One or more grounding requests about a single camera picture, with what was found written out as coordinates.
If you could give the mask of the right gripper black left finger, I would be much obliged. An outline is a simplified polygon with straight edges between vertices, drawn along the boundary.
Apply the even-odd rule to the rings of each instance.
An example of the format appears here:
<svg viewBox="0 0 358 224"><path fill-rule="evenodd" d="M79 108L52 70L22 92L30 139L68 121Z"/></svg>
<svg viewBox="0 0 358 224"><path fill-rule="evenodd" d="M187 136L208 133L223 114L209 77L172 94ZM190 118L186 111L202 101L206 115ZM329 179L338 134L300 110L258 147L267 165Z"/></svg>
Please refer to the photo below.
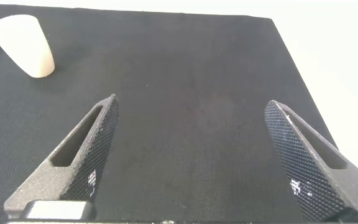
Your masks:
<svg viewBox="0 0 358 224"><path fill-rule="evenodd" d="M93 202L118 121L115 94L96 103L4 202L7 216L36 200Z"/></svg>

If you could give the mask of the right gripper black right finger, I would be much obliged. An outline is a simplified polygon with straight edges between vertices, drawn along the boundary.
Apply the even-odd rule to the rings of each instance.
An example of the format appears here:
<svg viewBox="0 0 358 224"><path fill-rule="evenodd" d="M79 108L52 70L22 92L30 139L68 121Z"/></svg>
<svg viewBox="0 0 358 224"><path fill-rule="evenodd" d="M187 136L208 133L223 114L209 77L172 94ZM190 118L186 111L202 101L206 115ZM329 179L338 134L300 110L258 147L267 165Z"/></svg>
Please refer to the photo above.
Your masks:
<svg viewBox="0 0 358 224"><path fill-rule="evenodd" d="M264 120L307 222L358 222L358 168L333 144L275 100Z"/></svg>

